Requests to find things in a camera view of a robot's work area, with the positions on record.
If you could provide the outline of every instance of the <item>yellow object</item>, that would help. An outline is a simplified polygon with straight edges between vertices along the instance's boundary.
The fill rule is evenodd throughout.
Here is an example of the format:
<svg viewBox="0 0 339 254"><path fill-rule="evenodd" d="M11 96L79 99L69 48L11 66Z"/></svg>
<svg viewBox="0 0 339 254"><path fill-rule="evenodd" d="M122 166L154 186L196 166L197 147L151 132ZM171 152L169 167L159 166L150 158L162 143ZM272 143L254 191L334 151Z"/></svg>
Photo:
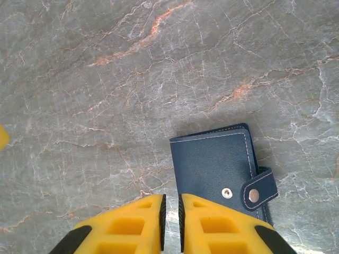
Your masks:
<svg viewBox="0 0 339 254"><path fill-rule="evenodd" d="M185 254L272 253L254 228L274 230L268 223L194 195L182 194L180 201Z"/></svg>
<svg viewBox="0 0 339 254"><path fill-rule="evenodd" d="M159 254L165 233L166 195L152 195L75 226L92 227L74 254Z"/></svg>
<svg viewBox="0 0 339 254"><path fill-rule="evenodd" d="M10 141L10 136L5 129L0 125L0 150Z"/></svg>

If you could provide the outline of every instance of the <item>snap button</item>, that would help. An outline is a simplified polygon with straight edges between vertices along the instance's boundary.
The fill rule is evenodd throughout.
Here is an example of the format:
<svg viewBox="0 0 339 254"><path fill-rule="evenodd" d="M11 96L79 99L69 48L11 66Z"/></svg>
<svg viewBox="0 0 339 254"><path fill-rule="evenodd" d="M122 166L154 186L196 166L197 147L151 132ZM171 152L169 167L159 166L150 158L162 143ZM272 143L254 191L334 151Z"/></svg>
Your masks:
<svg viewBox="0 0 339 254"><path fill-rule="evenodd" d="M248 194L248 199L252 203L256 203L259 200L259 192L256 189L251 189Z"/></svg>
<svg viewBox="0 0 339 254"><path fill-rule="evenodd" d="M233 196L233 193L229 188L222 189L221 194L224 198L231 198Z"/></svg>

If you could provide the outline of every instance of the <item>square cutout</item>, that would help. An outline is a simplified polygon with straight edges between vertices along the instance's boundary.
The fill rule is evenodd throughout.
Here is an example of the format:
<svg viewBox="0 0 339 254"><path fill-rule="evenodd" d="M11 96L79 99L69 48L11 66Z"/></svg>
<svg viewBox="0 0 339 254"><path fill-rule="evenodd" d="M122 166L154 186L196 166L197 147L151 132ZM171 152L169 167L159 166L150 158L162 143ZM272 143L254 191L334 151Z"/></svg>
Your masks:
<svg viewBox="0 0 339 254"><path fill-rule="evenodd" d="M123 217L115 219L107 234L134 234L141 235L145 220L143 218Z"/></svg>
<svg viewBox="0 0 339 254"><path fill-rule="evenodd" d="M235 223L222 216L203 217L200 220L204 233L238 233Z"/></svg>
<svg viewBox="0 0 339 254"><path fill-rule="evenodd" d="M209 242L211 254L249 254L247 244L244 242Z"/></svg>
<svg viewBox="0 0 339 254"><path fill-rule="evenodd" d="M136 249L135 243L101 242L96 248L95 254L134 254Z"/></svg>

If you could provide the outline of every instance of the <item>navy leather wallet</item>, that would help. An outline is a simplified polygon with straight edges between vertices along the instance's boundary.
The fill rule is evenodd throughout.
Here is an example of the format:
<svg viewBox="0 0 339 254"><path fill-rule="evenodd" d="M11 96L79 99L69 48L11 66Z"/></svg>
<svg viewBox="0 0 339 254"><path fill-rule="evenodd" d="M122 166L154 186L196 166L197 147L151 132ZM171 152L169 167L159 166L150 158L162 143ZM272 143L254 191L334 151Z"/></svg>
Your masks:
<svg viewBox="0 0 339 254"><path fill-rule="evenodd" d="M170 139L179 194L193 194L272 224L272 169L258 167L247 124Z"/></svg>

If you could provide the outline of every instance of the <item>black rubber edge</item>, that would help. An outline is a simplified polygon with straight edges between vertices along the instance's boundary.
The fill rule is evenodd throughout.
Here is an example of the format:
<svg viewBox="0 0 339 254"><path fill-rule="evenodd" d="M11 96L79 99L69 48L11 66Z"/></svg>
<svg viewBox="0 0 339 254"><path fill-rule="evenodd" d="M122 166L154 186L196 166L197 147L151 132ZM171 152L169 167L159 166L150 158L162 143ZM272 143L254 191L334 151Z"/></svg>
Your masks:
<svg viewBox="0 0 339 254"><path fill-rule="evenodd" d="M276 231L259 225L254 228L273 254L297 254Z"/></svg>
<svg viewBox="0 0 339 254"><path fill-rule="evenodd" d="M49 254L73 254L91 230L92 227L86 225L69 231Z"/></svg>
<svg viewBox="0 0 339 254"><path fill-rule="evenodd" d="M179 195L179 228L181 252L184 252L185 244L185 206L181 194Z"/></svg>
<svg viewBox="0 0 339 254"><path fill-rule="evenodd" d="M161 251L164 251L165 228L166 228L166 194L163 195L163 200L161 201L160 205L159 225L160 225L160 246Z"/></svg>

